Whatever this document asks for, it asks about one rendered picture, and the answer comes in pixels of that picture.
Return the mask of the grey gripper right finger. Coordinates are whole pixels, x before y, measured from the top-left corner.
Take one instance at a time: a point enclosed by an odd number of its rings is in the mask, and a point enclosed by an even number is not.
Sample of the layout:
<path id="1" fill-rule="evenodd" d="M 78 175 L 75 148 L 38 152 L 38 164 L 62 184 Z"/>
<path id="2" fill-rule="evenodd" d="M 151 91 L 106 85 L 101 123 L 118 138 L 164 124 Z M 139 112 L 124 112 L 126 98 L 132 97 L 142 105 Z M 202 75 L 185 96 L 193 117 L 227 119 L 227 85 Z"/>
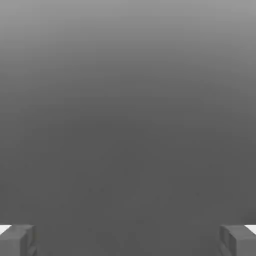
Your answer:
<path id="1" fill-rule="evenodd" d="M 256 256 L 256 224 L 221 225 L 219 256 Z"/>

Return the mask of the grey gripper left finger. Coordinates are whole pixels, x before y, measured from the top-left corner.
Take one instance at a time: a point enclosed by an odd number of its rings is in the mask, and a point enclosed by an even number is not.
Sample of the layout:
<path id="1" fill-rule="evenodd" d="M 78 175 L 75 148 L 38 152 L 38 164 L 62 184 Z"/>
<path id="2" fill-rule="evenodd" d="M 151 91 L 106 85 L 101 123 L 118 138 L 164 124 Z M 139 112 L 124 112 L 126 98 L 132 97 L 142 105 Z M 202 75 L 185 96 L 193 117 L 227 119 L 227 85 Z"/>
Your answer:
<path id="1" fill-rule="evenodd" d="M 37 229 L 31 224 L 0 224 L 0 256 L 38 256 Z"/>

